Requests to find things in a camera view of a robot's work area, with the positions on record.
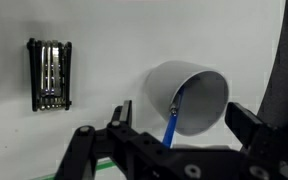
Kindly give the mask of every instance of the green wire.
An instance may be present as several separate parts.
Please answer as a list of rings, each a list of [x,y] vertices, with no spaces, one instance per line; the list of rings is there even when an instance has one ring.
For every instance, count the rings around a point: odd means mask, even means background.
[[[99,163],[95,170],[96,171],[100,171],[100,170],[104,170],[104,169],[108,169],[108,168],[111,168],[111,167],[114,167],[115,164],[110,161],[110,160],[107,160],[107,161],[103,161],[101,163]],[[54,180],[54,176],[55,174],[50,174],[50,175],[47,175],[47,176],[43,176],[43,177],[40,177],[40,178],[36,178],[36,179],[33,179],[33,180]]]

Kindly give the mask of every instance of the screw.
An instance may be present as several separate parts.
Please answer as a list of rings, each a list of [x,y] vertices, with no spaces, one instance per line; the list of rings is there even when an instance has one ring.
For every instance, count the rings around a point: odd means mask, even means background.
[[[184,171],[185,174],[191,179],[200,179],[202,176],[201,169],[194,164],[186,165]]]
[[[270,179],[270,174],[263,168],[259,166],[251,166],[250,167],[250,173],[261,180],[269,180]]]
[[[81,127],[81,128],[80,128],[80,131],[81,131],[82,133],[87,133],[89,130],[90,130],[90,128],[89,128],[88,126],[84,126],[84,127]]]
[[[112,126],[114,126],[114,127],[118,127],[118,126],[120,126],[120,122],[119,121],[113,121],[112,122]]]

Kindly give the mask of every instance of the paper cup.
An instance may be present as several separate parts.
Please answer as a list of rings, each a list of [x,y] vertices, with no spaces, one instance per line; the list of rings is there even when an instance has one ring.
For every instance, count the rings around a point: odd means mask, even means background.
[[[176,132],[192,136],[218,121],[226,107],[229,90],[225,78],[211,68],[183,61],[163,63],[147,77],[145,91],[166,121],[170,105],[182,86],[184,95]]]

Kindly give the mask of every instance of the blue tool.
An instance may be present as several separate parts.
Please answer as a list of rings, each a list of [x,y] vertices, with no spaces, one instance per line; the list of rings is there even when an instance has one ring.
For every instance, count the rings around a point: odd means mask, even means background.
[[[184,94],[184,87],[182,87],[179,90],[170,108],[171,115],[170,115],[170,119],[168,121],[168,125],[164,134],[164,138],[163,138],[163,144],[169,148],[172,145],[172,140],[173,140],[174,131],[176,128],[179,109],[180,109],[182,99],[183,99],[183,94]]]

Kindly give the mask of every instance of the white wall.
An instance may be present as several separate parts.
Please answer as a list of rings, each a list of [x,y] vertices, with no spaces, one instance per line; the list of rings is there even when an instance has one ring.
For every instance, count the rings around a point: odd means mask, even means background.
[[[231,101],[256,113],[283,9],[276,0],[0,0],[0,179],[55,172],[75,128],[105,127],[125,99],[134,101],[134,128],[161,139],[166,123],[142,86],[149,70],[168,60],[223,72]],[[30,37],[73,43],[69,112],[31,111]],[[175,142],[240,147],[223,119]]]

